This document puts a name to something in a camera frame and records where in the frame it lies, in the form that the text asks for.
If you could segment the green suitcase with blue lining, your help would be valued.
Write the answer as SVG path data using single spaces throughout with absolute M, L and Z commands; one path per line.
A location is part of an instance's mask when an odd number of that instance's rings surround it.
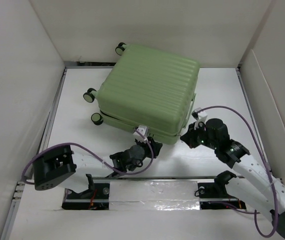
M 200 63 L 141 44 L 120 42 L 115 52 L 119 59 L 99 89 L 83 94 L 98 104 L 92 122 L 127 132 L 146 127 L 148 137 L 175 144 L 191 116 Z

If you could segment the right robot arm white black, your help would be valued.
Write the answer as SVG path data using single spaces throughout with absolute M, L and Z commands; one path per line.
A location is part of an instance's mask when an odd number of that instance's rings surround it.
M 240 142 L 230 138 L 228 127 L 218 118 L 195 122 L 180 138 L 191 149 L 200 145 L 214 151 L 230 170 L 214 179 L 216 195 L 227 194 L 249 204 L 285 239 L 285 185 L 260 164 Z

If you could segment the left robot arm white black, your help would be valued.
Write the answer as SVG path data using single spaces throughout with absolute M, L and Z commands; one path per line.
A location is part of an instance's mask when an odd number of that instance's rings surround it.
M 143 173 L 149 168 L 144 160 L 157 158 L 163 145 L 148 137 L 147 141 L 136 140 L 130 148 L 108 157 L 77 153 L 72 147 L 73 143 L 62 143 L 35 156 L 32 162 L 35 190 L 60 187 L 83 199 L 89 198 L 95 191 L 94 178 L 117 179 Z

